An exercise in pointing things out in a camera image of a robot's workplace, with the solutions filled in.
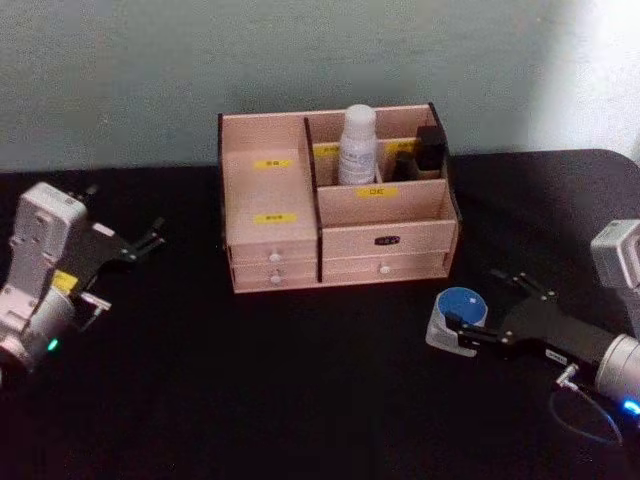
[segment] cable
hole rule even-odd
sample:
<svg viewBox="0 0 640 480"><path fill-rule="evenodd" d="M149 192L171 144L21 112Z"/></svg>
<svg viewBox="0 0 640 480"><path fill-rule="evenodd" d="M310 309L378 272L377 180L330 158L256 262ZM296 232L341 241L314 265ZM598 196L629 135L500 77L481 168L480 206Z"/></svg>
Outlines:
<svg viewBox="0 0 640 480"><path fill-rule="evenodd" d="M558 415L558 412L556 412L556 406L555 406L555 398L558 394L558 391L553 392L549 396L549 411L551 412L551 415L553 416L554 420L558 422L560 425L562 425L564 428L566 428L567 430L577 435L580 435L581 437L587 438L589 440L593 440L594 442L602 443L604 445L622 447L624 443L624 439L622 438L622 433L620 432L618 425L616 425L616 422L613 421L613 419L609 416L609 414L605 411L605 409L602 408L598 404L598 402L596 402L593 398L591 398L589 395L584 393L582 390L578 389L573 391L575 391L578 395L580 395L580 397L586 400L593 408L595 408L598 411L598 413L600 413L605 418L605 420L611 427L611 430L613 430L613 433L615 433L616 440L610 440L610 439L586 432L584 430L580 430L579 428L576 428L573 425L569 425L562 418L560 418L560 416Z"/></svg>

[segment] white plastic bottle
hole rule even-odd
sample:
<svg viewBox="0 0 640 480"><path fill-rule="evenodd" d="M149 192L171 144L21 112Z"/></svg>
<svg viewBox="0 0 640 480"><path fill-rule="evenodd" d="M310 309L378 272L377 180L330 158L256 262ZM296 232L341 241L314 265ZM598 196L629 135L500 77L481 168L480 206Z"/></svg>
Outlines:
<svg viewBox="0 0 640 480"><path fill-rule="evenodd" d="M340 185L373 183L376 173L376 112L367 105L347 108L340 139Z"/></svg>

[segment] black table surface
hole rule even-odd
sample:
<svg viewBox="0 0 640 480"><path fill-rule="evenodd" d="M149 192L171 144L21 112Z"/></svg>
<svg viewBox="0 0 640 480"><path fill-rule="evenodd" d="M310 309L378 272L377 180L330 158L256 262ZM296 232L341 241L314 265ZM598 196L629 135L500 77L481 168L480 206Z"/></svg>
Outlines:
<svg viewBox="0 0 640 480"><path fill-rule="evenodd" d="M526 271L567 313L629 332L589 242L610 220L640 216L637 167L599 150L451 166L463 235L448 280L239 296L216 168L0 175L3 274L18 196L39 180L97 183L93 219L134 239L161 215L168 240L133 272L103 276L93 291L112 310L0 395L0 478L638 478L628 426L621 450L552 420L557 366L468 359L424 340L449 285L480 292L499 323L514 298L489 281L491 267ZM565 410L606 434L570 400Z"/></svg>

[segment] white drawer knob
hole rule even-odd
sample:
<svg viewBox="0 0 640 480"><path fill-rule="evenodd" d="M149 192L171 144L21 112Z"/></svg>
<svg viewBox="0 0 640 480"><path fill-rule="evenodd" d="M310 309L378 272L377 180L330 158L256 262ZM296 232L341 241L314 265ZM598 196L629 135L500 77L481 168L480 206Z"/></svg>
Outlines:
<svg viewBox="0 0 640 480"><path fill-rule="evenodd" d="M280 276L280 272L278 271L273 272L269 277L269 281L273 285L280 285L282 283L282 277Z"/></svg>

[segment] blue light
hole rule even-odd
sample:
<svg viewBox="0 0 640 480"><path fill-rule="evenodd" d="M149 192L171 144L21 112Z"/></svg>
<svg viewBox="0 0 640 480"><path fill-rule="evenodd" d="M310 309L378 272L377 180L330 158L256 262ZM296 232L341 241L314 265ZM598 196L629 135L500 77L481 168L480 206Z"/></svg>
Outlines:
<svg viewBox="0 0 640 480"><path fill-rule="evenodd" d="M624 402L622 408L624 408L628 412L633 413L634 415L640 415L640 405L638 405L636 402L632 402L631 400L627 400L626 402Z"/></svg>
<svg viewBox="0 0 640 480"><path fill-rule="evenodd" d="M47 350L49 352L52 352L52 351L54 351L56 349L57 346L58 346L58 339L54 338L53 340L51 340L51 343L47 347Z"/></svg>

